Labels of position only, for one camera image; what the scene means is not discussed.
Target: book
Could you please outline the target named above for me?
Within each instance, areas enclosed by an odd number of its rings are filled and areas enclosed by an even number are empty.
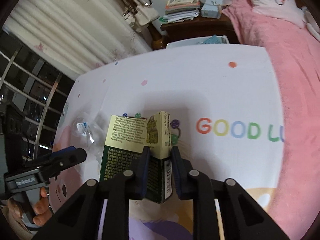
[[[169,9],[169,10],[166,10],[165,12],[164,12],[164,14],[165,15],[170,15],[170,14],[172,14],[172,13],[179,13],[179,12],[185,12],[185,11],[188,11],[188,12],[190,12],[190,11],[194,11],[194,12],[196,12],[196,11],[198,11],[198,7],[184,7],[184,8],[177,8],[177,9]]]
[[[172,194],[170,115],[160,111],[148,119],[112,115],[103,150],[100,181],[127,170],[149,146],[151,157],[146,198],[165,202]]]
[[[180,8],[199,8],[199,7],[200,7],[200,1],[196,1],[191,4],[181,4],[181,5],[174,5],[174,6],[167,5],[165,9],[174,10],[174,9],[180,9]]]
[[[182,4],[191,4],[197,0],[168,0],[167,6],[174,6],[174,5],[182,5]]]

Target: tissue box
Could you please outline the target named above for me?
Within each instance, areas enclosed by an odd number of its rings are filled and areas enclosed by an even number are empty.
[[[204,4],[201,9],[201,16],[206,18],[220,19],[221,17],[221,6]]]

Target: orange dot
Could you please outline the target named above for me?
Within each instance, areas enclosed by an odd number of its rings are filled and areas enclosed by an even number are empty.
[[[236,67],[238,64],[236,62],[229,62],[229,67]]]

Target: hand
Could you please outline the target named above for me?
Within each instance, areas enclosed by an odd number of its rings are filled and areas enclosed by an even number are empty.
[[[33,207],[33,210],[38,214],[33,218],[33,222],[38,226],[43,226],[50,219],[50,217],[52,217],[52,214],[49,210],[49,200],[44,187],[40,189],[40,195],[41,199]],[[8,199],[7,204],[14,219],[21,219],[23,212],[19,205],[13,199]]]

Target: white table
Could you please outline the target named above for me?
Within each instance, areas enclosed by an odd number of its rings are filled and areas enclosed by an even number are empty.
[[[236,179],[268,209],[281,170],[284,129],[278,84],[264,48],[212,44],[164,49],[90,71],[76,80],[68,96],[55,149],[85,147],[84,138],[71,132],[83,112],[107,131],[112,114],[149,117],[160,110],[179,120],[180,131],[175,121],[172,133],[180,133],[178,147],[195,169],[218,180]],[[52,181],[53,210],[89,178],[99,179],[96,157],[90,154]],[[163,219],[190,231],[175,201],[167,207],[136,203],[130,214],[134,223]]]

